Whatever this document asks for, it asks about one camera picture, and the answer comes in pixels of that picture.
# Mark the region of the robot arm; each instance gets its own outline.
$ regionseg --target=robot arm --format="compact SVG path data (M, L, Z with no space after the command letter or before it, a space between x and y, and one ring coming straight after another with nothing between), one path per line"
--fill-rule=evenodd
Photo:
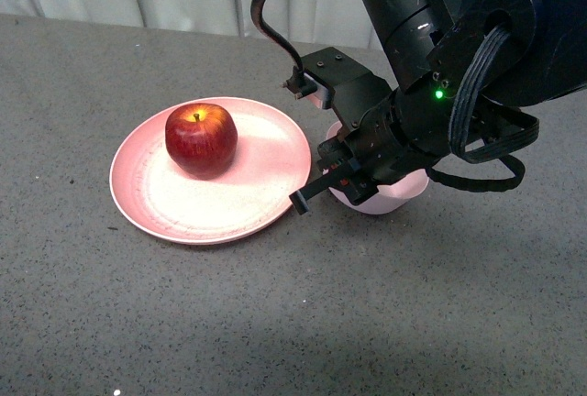
M256 26L283 46L262 20ZM511 153L538 135L538 121L518 107L587 85L587 0L363 0L399 87L391 89L334 48L294 58L284 85L333 109L342 124L320 144L327 173L290 197L300 214L328 187L361 204L377 186L426 169L433 181L472 192L519 185L525 167ZM467 150L481 139L483 146ZM500 160L514 176L469 180L433 167L453 153L470 162Z

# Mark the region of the pink plate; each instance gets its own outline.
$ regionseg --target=pink plate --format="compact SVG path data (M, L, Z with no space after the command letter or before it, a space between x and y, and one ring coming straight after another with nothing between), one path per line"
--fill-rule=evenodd
M222 105L237 125L230 168L200 181L172 161L164 128L178 104L124 140L110 169L112 197L132 224L172 242L209 245L249 236L285 213L292 205L289 194L306 183L307 139L289 116L269 105L234 97L197 101Z

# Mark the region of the red apple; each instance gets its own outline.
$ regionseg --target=red apple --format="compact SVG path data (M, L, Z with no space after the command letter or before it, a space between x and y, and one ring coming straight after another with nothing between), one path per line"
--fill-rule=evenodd
M182 169L199 179L212 179L230 166L238 132L224 107L189 103L175 109L165 123L165 147Z

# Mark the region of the table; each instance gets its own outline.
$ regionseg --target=table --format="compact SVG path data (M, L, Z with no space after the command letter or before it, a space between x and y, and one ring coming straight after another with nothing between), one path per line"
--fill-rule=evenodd
M166 107L229 95L284 111L316 160L336 118L279 88L287 55L21 16L0 16L0 40L1 394L587 392L587 93L528 109L542 132L515 191L431 183L381 216L325 192L186 247L116 209L117 148ZM395 85L382 52L341 50Z

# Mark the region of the gray countertop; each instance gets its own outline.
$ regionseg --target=gray countertop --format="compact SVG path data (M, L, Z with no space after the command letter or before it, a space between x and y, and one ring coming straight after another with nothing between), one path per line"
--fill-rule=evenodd
M381 52L343 50L393 83ZM528 110L512 192L431 183L381 216L325 192L212 247L117 210L117 148L184 101L273 105L317 158L336 118L290 72L264 39L0 16L0 394L587 393L587 93Z

